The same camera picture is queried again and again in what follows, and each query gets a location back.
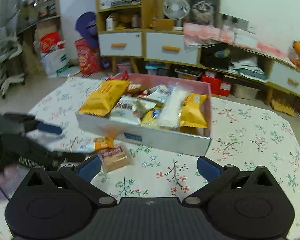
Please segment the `white wall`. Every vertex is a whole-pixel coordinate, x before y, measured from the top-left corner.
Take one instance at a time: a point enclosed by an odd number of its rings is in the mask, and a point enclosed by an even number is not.
[[[95,11],[95,0],[60,0],[62,31],[71,59],[77,58],[74,41],[80,38],[75,22],[88,11]],[[257,26],[260,39],[283,51],[293,40],[300,40],[300,0],[221,0],[220,13],[248,20]]]
[[[257,37],[287,51],[300,40],[300,0],[221,0],[220,13],[257,26]]]
[[[95,12],[95,0],[59,0],[61,28],[66,41],[69,59],[77,60],[77,50],[74,42],[81,39],[80,34],[74,29],[75,23],[80,15],[85,12]]]

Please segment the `wall outlet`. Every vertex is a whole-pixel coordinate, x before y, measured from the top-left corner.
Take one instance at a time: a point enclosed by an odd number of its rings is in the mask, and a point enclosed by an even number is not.
[[[248,27],[248,32],[256,34],[256,24],[250,23]]]
[[[224,21],[224,25],[226,26],[229,26],[229,30],[232,30],[234,28],[234,24],[232,22],[232,17],[233,16],[230,16],[230,15],[227,15],[227,19]],[[241,30],[244,30],[244,31],[247,31],[248,30],[248,25],[249,25],[249,21],[247,20],[243,20],[243,19],[240,19],[240,18],[237,18],[237,28],[238,29],[241,29]],[[219,27],[221,28],[222,27],[222,14],[220,15],[220,21],[219,21]]]

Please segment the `picture frame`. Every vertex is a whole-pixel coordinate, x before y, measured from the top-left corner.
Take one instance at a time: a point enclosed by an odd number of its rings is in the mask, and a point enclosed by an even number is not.
[[[189,13],[187,23],[211,25],[218,28],[221,0],[186,0]]]

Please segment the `wooden cabinet leg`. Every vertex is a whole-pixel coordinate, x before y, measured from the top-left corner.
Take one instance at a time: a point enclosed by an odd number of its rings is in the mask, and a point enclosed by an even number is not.
[[[135,73],[139,73],[138,67],[137,67],[137,64],[136,64],[136,59],[134,57],[131,57],[130,60],[131,60],[131,65],[132,65],[133,71]]]
[[[266,105],[269,106],[273,96],[273,88],[269,88],[267,91]]]
[[[112,57],[112,75],[114,76],[117,73],[117,58]]]

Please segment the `white fan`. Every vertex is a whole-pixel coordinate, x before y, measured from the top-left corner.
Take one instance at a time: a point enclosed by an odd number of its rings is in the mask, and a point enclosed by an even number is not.
[[[189,13],[189,5],[186,0],[165,0],[163,12],[169,19],[178,20],[177,26],[181,27],[181,19]]]

